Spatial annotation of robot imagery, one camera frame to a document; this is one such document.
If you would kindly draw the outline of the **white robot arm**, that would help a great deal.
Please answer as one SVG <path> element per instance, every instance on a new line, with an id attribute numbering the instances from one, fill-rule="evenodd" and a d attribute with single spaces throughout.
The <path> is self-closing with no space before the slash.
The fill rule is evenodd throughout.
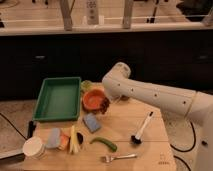
<path id="1" fill-rule="evenodd" d="M 202 127 L 194 171 L 213 171 L 213 95 L 195 90 L 135 81 L 130 67 L 116 63 L 102 78 L 106 96 L 111 101 L 122 96 L 188 118 Z"/>

